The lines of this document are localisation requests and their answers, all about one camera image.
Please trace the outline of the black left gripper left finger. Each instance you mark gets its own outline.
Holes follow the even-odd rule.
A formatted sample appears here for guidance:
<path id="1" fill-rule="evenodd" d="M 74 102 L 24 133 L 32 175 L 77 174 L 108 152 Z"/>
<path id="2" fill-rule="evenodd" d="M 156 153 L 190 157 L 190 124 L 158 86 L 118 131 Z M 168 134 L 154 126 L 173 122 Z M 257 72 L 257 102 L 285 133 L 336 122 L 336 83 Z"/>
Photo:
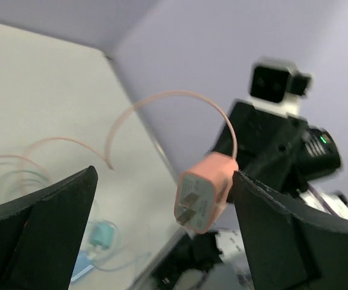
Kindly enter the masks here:
<path id="1" fill-rule="evenodd" d="M 97 182 L 89 166 L 0 204 L 0 289 L 68 289 Z"/>

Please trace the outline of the orange pink charger plug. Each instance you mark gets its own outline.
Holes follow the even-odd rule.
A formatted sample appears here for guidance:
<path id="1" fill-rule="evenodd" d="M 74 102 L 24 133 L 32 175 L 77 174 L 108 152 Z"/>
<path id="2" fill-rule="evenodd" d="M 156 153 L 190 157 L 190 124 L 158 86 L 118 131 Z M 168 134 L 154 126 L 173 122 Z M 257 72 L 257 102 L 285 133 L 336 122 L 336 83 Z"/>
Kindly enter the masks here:
<path id="1" fill-rule="evenodd" d="M 198 234 L 206 233 L 225 210 L 237 161 L 212 152 L 179 176 L 174 216 L 177 223 Z"/>

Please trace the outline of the blue charger plug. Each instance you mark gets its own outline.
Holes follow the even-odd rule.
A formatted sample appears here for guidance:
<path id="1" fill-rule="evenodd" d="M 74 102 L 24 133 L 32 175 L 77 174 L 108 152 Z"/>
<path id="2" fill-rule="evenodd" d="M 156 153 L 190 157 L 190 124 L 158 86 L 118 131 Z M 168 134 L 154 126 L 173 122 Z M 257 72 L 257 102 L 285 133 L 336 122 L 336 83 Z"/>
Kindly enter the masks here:
<path id="1" fill-rule="evenodd" d="M 77 283 L 85 275 L 89 274 L 94 269 L 90 263 L 76 263 L 72 272 L 71 284 Z"/>

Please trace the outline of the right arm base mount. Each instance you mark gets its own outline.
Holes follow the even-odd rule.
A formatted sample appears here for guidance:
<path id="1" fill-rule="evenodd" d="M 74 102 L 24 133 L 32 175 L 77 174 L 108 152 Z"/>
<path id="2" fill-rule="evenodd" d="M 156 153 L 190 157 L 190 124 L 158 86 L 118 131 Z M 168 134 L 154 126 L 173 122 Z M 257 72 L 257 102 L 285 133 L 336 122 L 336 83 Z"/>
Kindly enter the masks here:
<path id="1" fill-rule="evenodd" d="M 184 235 L 152 271 L 153 289 L 254 289 L 239 230 Z"/>

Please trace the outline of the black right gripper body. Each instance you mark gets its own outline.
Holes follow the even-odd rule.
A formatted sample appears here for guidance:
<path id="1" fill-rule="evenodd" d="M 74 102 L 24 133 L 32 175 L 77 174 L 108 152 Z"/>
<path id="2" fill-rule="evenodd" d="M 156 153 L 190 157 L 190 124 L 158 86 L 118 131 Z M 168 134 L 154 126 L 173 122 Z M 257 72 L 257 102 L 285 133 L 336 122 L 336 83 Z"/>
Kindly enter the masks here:
<path id="1" fill-rule="evenodd" d="M 274 115 L 246 101 L 234 102 L 228 118 L 237 137 L 239 169 L 279 193 L 297 199 L 310 181 L 341 168 L 331 135 L 305 118 Z"/>

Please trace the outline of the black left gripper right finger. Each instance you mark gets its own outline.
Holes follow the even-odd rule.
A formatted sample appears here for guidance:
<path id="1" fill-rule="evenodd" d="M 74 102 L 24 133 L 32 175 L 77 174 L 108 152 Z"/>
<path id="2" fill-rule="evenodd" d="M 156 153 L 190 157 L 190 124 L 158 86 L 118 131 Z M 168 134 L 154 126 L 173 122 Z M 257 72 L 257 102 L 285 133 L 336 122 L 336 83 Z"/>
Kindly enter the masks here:
<path id="1" fill-rule="evenodd" d="M 255 289 L 348 289 L 348 220 L 244 173 L 232 194 Z"/>

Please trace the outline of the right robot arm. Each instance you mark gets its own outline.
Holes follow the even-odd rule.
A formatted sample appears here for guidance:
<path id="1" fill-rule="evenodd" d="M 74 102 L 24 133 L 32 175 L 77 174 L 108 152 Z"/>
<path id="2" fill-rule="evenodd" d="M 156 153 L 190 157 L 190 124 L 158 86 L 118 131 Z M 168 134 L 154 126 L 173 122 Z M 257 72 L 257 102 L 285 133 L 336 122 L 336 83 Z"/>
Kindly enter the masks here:
<path id="1" fill-rule="evenodd" d="M 284 195 L 348 219 L 348 201 L 342 193 L 327 194 L 310 183 L 341 168 L 328 131 L 304 118 L 274 115 L 239 100 L 228 118 L 238 140 L 236 160 L 241 171 Z"/>

